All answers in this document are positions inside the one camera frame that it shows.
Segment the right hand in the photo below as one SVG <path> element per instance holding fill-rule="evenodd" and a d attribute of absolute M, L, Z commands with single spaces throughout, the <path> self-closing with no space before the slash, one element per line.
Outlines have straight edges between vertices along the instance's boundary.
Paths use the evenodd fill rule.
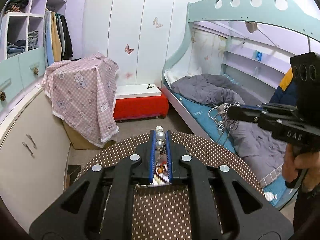
<path fill-rule="evenodd" d="M 287 144 L 282 167 L 283 178 L 291 183 L 298 177 L 299 170 L 307 170 L 302 181 L 302 191 L 311 192 L 319 184 L 319 152 L 293 155 L 293 146 Z"/>

